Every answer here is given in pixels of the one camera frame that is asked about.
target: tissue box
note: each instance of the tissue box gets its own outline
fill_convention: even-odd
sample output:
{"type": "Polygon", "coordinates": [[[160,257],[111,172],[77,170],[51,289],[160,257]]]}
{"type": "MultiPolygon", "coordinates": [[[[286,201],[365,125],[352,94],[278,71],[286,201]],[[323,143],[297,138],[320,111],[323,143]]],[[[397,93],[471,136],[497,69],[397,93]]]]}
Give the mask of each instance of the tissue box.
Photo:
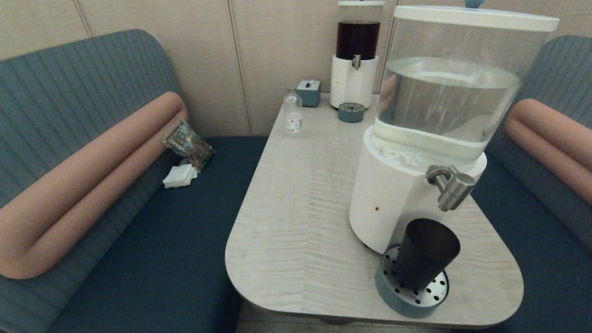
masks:
{"type": "Polygon", "coordinates": [[[321,82],[314,80],[300,81],[300,84],[296,87],[296,93],[302,98],[303,107],[317,107],[321,98],[321,82]]]}

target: drip tray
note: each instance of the drip tray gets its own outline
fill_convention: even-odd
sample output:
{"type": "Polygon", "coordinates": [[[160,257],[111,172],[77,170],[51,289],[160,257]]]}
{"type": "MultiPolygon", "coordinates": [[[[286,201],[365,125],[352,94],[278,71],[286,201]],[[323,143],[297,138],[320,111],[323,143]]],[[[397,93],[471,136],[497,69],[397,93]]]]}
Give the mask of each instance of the drip tray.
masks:
{"type": "Polygon", "coordinates": [[[378,293],[391,309],[409,318],[424,318],[431,315],[446,299],[448,276],[442,271],[424,290],[406,288],[397,281],[393,270],[399,246],[388,249],[380,260],[375,275],[378,293]]]}

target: wall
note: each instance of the wall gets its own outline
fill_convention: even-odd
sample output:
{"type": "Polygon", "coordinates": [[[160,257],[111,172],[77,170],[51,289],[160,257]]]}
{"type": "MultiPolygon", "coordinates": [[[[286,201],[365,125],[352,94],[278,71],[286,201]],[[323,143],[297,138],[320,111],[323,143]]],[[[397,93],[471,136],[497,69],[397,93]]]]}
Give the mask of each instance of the wall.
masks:
{"type": "Polygon", "coordinates": [[[72,0],[0,1],[0,60],[88,36],[72,0]]]}
{"type": "MultiPolygon", "coordinates": [[[[329,91],[338,0],[4,0],[0,59],[129,28],[154,35],[172,59],[192,124],[204,136],[267,135],[285,89],[301,79],[329,91]]],[[[378,56],[392,11],[382,16],[378,56]]],[[[398,0],[462,6],[463,0],[398,0]]],[[[557,16],[564,34],[592,37],[591,0],[488,0],[484,8],[557,16]]],[[[379,90],[377,76],[375,91],[379,90]]]]}

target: striped upholstered backrest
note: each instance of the striped upholstered backrest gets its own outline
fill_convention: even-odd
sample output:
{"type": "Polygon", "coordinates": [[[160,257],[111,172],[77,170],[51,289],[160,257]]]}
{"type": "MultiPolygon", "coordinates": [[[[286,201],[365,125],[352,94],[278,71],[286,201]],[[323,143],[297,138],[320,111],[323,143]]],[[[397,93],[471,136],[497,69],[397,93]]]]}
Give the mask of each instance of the striped upholstered backrest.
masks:
{"type": "MultiPolygon", "coordinates": [[[[0,207],[101,133],[166,91],[179,93],[168,57],[129,30],[0,62],[0,207]]],[[[163,154],[51,270],[0,276],[0,328],[44,332],[160,186],[163,154]]]]}
{"type": "MultiPolygon", "coordinates": [[[[592,129],[592,39],[562,36],[547,43],[515,102],[525,98],[534,98],[592,129]]],[[[502,126],[487,152],[592,251],[592,207],[512,142],[502,126]]]]}

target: black cup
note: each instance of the black cup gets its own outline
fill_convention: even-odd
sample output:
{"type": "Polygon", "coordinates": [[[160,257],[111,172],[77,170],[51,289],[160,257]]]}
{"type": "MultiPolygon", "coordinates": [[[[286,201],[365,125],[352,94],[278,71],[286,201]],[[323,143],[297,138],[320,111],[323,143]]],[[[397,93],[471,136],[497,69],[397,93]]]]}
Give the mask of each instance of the black cup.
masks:
{"type": "Polygon", "coordinates": [[[461,243],[445,225],[416,219],[407,225],[394,266],[397,280],[409,289],[425,289],[461,251],[461,243]]]}

